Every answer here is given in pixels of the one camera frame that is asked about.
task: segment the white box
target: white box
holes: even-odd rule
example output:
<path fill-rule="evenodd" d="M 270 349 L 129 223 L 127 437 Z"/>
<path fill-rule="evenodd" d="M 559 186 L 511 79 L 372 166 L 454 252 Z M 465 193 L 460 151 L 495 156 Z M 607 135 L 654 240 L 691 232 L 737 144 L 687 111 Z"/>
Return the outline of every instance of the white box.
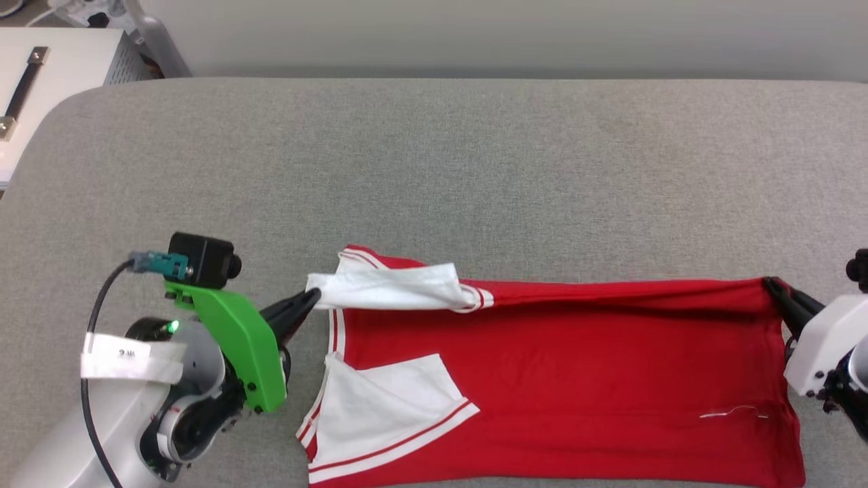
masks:
<path fill-rule="evenodd" d="M 7 142 L 0 141 L 0 190 L 8 187 L 31 136 L 58 103 L 87 89 L 152 78 L 121 29 L 2 28 L 0 116 L 37 46 L 47 46 L 49 54 L 30 87 L 15 131 Z"/>

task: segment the green plastic part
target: green plastic part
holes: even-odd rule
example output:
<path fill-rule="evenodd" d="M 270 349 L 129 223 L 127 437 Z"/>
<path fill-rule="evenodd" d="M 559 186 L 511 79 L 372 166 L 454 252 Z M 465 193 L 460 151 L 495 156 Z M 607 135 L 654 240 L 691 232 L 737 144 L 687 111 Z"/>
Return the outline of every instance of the green plastic part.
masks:
<path fill-rule="evenodd" d="M 237 293 L 166 281 L 174 304 L 199 315 L 247 389 L 247 405 L 274 412 L 286 399 L 277 340 L 250 300 Z"/>

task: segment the teal connector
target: teal connector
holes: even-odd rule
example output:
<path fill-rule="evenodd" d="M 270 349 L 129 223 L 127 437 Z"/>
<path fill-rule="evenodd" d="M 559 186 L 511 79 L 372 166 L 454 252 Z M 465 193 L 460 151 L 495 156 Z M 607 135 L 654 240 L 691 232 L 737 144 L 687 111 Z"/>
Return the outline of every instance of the teal connector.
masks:
<path fill-rule="evenodd" d="M 131 268 L 133 273 L 158 273 L 166 278 L 186 279 L 193 274 L 189 267 L 189 259 L 184 254 L 166 254 L 155 251 L 137 252 L 129 254 L 133 260 Z"/>

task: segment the gray table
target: gray table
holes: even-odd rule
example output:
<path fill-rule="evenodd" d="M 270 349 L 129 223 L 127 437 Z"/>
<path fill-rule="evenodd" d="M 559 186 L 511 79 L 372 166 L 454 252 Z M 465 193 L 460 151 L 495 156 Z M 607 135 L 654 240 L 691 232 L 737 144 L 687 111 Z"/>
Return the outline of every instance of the gray table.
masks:
<path fill-rule="evenodd" d="M 778 274 L 830 300 L 868 247 L 868 86 L 830 82 L 194 79 L 98 89 L 38 129 L 0 201 L 0 473 L 77 401 L 96 291 L 176 229 L 233 241 L 231 289 L 266 304 L 347 242 L 467 277 L 610 281 Z M 125 277 L 100 330 L 173 316 Z M 221 437 L 183 486 L 306 485 L 293 433 L 326 317 L 291 344 L 279 413 Z M 868 448 L 793 398 L 810 486 L 865 486 Z M 663 486 L 465 480 L 449 486 Z"/>

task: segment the red fabric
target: red fabric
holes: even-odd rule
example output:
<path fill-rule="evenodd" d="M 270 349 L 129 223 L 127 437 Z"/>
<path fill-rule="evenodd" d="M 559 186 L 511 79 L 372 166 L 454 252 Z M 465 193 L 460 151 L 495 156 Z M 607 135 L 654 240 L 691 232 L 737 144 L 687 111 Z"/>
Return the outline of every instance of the red fabric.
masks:
<path fill-rule="evenodd" d="M 494 306 L 345 310 L 345 362 L 439 353 L 480 413 L 401 459 L 315 486 L 481 476 L 804 485 L 781 318 L 760 280 L 462 282 L 492 292 Z M 730 412 L 738 406 L 754 408 Z"/>

